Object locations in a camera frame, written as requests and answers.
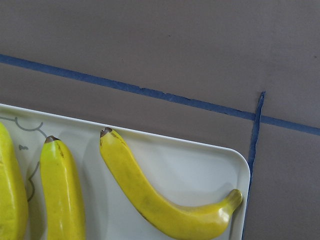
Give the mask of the yellow toy banana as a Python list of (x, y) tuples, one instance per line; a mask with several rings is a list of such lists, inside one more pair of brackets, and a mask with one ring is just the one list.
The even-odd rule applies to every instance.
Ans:
[(28, 201), (24, 180), (11, 136), (0, 125), (0, 238), (24, 239), (28, 223)]

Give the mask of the white bear-print tray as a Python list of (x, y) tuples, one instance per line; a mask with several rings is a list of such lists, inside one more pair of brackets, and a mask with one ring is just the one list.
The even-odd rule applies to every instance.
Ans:
[[(46, 206), (38, 165), (47, 136), (62, 140), (77, 165), (89, 240), (165, 240), (132, 206), (100, 155), (105, 127), (66, 116), (2, 104), (0, 121), (8, 129), (29, 197), (25, 238), (47, 238)], [(239, 189), (246, 197), (250, 171), (244, 157), (229, 148), (116, 127), (149, 182), (170, 201), (199, 206)]]

